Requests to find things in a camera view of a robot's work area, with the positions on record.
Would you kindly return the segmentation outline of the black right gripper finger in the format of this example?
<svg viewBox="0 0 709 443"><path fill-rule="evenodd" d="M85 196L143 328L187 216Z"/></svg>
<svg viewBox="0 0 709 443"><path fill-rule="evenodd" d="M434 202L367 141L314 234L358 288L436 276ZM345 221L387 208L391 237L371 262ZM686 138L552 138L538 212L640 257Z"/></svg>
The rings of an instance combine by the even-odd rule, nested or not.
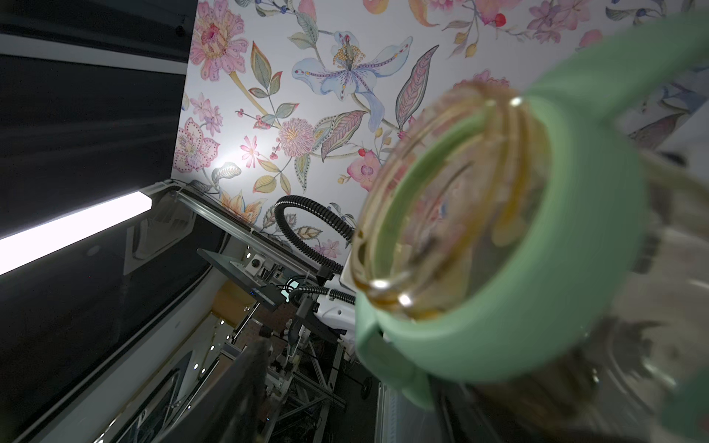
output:
<svg viewBox="0 0 709 443"><path fill-rule="evenodd" d="M265 395L270 343L259 339L159 442L254 442Z"/></svg>

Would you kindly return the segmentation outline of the clear printed baby bottle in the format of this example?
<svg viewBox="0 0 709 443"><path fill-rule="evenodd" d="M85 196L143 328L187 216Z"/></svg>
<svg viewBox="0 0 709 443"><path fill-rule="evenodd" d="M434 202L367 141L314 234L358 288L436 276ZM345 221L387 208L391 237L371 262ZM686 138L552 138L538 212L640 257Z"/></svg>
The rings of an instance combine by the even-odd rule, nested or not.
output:
<svg viewBox="0 0 709 443"><path fill-rule="evenodd" d="M359 358L446 442L708 439L708 189L603 120L452 92L348 264Z"/></svg>

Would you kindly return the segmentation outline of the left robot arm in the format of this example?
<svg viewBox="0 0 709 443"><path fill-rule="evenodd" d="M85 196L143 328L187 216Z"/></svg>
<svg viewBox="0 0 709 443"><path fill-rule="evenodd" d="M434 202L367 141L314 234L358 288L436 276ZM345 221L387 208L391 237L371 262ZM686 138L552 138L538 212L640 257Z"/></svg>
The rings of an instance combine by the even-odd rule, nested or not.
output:
<svg viewBox="0 0 709 443"><path fill-rule="evenodd" d="M309 330L327 343L341 343L352 350L356 343L356 297L339 284L335 274L321 266L314 278L298 275L290 278L284 291L287 301L297 308L288 330L294 343L301 330Z"/></svg>

